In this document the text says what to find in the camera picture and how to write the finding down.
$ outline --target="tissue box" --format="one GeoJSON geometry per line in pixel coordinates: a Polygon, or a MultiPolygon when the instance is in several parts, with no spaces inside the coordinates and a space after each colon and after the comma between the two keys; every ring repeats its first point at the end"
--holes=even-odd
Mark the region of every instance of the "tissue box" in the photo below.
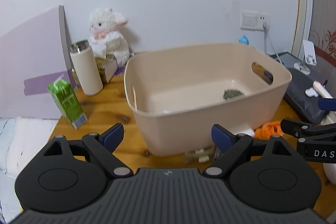
{"type": "Polygon", "coordinates": [[[114,55],[106,55],[106,59],[95,57],[98,71],[103,84],[108,84],[118,69],[114,55]]]}
{"type": "Polygon", "coordinates": [[[68,81],[59,79],[49,84],[48,90],[63,117],[74,129],[78,129],[82,124],[87,122],[87,117],[68,81]]]}

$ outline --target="blue gripper pad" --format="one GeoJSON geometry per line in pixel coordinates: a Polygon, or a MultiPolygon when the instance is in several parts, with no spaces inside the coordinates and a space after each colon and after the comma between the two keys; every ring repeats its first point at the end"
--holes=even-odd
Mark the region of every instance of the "blue gripper pad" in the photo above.
{"type": "Polygon", "coordinates": [[[221,153],[225,153],[236,143],[236,136],[219,124],[213,125],[211,138],[221,153]]]}
{"type": "Polygon", "coordinates": [[[321,110],[336,111],[336,99],[320,98],[318,106],[321,110]]]}
{"type": "Polygon", "coordinates": [[[124,127],[121,123],[106,130],[98,138],[98,141],[111,153],[118,147],[124,138],[124,127]]]}

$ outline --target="door frame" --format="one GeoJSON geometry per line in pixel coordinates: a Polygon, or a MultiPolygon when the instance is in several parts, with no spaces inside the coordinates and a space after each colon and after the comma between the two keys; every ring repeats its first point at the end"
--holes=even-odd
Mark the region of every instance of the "door frame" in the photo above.
{"type": "Polygon", "coordinates": [[[292,48],[292,54],[299,59],[304,57],[302,40],[308,40],[312,11],[313,0],[299,0],[298,19],[292,48]]]}

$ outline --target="green juice carton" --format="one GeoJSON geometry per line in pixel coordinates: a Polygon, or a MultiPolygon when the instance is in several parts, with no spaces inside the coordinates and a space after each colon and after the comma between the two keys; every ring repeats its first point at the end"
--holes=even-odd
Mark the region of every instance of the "green juice carton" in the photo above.
{"type": "Polygon", "coordinates": [[[57,79],[48,85],[48,90],[63,117],[74,129],[78,129],[82,124],[87,122],[87,117],[68,81],[57,79]]]}

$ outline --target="white phone holder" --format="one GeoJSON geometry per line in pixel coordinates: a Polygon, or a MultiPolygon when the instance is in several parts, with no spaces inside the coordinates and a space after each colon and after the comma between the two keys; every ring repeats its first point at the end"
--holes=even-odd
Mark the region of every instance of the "white phone holder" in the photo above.
{"type": "Polygon", "coordinates": [[[316,55],[314,43],[308,40],[303,40],[304,58],[301,62],[294,64],[294,68],[301,71],[304,75],[310,74],[310,69],[306,65],[316,66],[316,55]]]}

